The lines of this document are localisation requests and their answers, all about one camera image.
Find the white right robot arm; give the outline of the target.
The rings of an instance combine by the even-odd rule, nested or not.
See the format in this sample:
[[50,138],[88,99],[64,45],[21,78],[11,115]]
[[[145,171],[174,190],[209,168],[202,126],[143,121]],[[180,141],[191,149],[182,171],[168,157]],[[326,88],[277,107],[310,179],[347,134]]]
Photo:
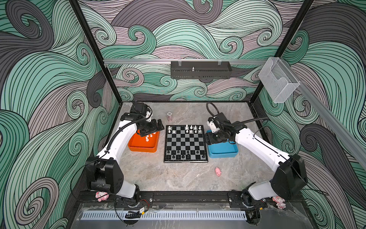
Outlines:
[[272,179],[254,183],[247,188],[253,200],[281,197],[290,200],[308,184],[305,162],[299,155],[289,155],[256,136],[250,129],[207,132],[208,145],[235,142],[254,153],[274,172]]

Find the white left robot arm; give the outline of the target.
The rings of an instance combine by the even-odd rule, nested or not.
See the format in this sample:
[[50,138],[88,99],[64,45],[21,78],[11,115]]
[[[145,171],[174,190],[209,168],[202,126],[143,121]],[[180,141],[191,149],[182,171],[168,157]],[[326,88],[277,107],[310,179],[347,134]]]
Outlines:
[[107,145],[97,154],[90,156],[84,166],[87,189],[114,194],[122,198],[136,198],[138,185],[124,180],[120,167],[123,152],[130,139],[137,132],[151,135],[164,129],[160,119],[151,119],[152,111],[124,113],[117,130]]

